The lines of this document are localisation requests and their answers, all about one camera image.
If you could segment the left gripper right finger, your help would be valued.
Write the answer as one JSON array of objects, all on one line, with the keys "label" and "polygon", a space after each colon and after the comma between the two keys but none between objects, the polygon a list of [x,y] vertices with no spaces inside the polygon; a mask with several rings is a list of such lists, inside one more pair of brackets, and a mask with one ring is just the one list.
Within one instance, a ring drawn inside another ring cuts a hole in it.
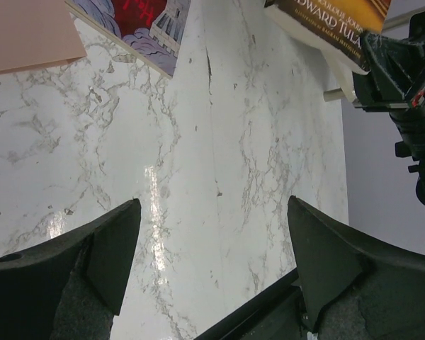
[{"label": "left gripper right finger", "polygon": [[425,255],[288,201],[301,319],[319,339],[425,339]]}]

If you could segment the dark brown Leonard book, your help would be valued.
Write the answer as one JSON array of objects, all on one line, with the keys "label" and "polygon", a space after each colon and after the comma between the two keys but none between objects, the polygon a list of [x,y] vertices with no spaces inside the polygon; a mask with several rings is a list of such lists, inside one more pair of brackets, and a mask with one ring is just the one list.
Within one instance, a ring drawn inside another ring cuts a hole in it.
[{"label": "dark brown Leonard book", "polygon": [[360,35],[381,33],[390,0],[266,1],[264,11],[289,36],[326,51],[352,72],[367,74]]}]

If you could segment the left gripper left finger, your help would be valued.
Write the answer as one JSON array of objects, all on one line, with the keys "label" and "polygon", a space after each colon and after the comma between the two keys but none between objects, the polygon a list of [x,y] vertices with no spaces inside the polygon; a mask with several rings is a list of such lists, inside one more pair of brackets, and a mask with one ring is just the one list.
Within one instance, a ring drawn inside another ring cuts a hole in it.
[{"label": "left gripper left finger", "polygon": [[135,255],[141,204],[0,258],[0,339],[109,339]]}]

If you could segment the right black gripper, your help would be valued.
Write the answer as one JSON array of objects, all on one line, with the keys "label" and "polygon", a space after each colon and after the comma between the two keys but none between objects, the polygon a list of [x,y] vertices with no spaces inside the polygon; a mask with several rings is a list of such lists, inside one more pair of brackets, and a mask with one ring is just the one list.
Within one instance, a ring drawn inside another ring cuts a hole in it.
[{"label": "right black gripper", "polygon": [[370,71],[353,76],[354,106],[389,114],[402,138],[397,156],[425,156],[425,12],[412,16],[405,39],[365,32],[361,42]]}]

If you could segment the grey red illustrated book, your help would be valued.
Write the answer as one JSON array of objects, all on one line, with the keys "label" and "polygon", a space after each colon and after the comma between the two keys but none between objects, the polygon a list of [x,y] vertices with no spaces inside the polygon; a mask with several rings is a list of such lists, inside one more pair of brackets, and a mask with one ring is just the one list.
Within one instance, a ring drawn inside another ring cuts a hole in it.
[{"label": "grey red illustrated book", "polygon": [[69,10],[115,43],[172,78],[190,1],[73,0]]}]

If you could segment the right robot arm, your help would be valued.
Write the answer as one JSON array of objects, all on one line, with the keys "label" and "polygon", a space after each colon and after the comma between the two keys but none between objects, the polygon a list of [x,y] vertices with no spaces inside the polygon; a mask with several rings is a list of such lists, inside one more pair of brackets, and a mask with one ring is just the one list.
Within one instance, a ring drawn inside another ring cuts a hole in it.
[{"label": "right robot arm", "polygon": [[356,107],[389,113],[402,137],[395,154],[414,160],[408,170],[419,176],[416,196],[425,205],[425,12],[412,16],[407,38],[366,31],[361,44],[370,71],[353,75]]}]

